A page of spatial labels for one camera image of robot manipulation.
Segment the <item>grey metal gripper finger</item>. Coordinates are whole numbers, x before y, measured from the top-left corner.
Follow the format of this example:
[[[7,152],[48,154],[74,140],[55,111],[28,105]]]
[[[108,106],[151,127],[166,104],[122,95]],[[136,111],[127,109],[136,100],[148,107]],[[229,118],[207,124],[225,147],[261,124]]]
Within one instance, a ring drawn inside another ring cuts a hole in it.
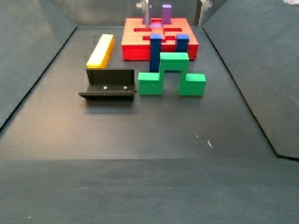
[[[144,25],[146,26],[150,26],[151,24],[151,17],[150,17],[150,9],[151,9],[151,6],[150,6],[150,0],[140,0],[138,3],[136,3],[136,8],[140,9],[144,13]]]

